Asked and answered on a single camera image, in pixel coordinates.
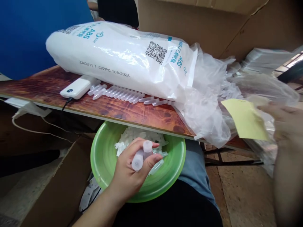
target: floor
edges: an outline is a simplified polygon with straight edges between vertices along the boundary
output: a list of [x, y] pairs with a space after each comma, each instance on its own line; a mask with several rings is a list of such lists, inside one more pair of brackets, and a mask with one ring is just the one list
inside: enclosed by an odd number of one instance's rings
[[[253, 153], [242, 151], [222, 154], [223, 161], [255, 158]], [[273, 180], [262, 167], [209, 166], [206, 170], [224, 227], [276, 226], [272, 205]]]

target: blue panel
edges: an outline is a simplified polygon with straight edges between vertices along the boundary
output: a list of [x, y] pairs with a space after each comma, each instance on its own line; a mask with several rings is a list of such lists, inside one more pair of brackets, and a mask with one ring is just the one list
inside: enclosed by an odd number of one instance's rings
[[86, 0], [14, 0], [0, 3], [0, 72], [22, 79], [55, 65], [45, 42], [72, 25], [92, 22]]

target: jeans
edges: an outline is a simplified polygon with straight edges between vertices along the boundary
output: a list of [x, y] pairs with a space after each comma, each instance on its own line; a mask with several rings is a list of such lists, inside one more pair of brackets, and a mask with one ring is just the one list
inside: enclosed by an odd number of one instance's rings
[[215, 197], [211, 192], [211, 186], [205, 168], [204, 155], [199, 142], [186, 139], [185, 144], [185, 163], [178, 179], [192, 186], [219, 210]]

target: yellow sticky note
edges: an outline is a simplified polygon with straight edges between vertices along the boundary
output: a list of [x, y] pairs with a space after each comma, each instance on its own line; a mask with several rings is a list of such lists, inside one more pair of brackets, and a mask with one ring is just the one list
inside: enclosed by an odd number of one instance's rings
[[253, 103], [240, 99], [228, 99], [221, 103], [232, 116], [240, 138], [269, 140], [264, 121]]

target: person's hand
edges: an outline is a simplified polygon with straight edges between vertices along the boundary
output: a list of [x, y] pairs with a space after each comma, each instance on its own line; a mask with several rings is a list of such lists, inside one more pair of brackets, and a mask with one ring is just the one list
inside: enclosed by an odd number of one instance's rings
[[[144, 160], [143, 166], [138, 172], [133, 170], [132, 160], [136, 152], [143, 149], [144, 141], [142, 138], [134, 139], [118, 157], [114, 177], [108, 188], [121, 202], [127, 202], [139, 192], [150, 170], [163, 158], [160, 154], [153, 154]], [[153, 143], [152, 147], [158, 146], [158, 143]]]
[[273, 102], [258, 109], [275, 119], [274, 139], [278, 146], [289, 146], [289, 143], [303, 145], [303, 110], [280, 106]]

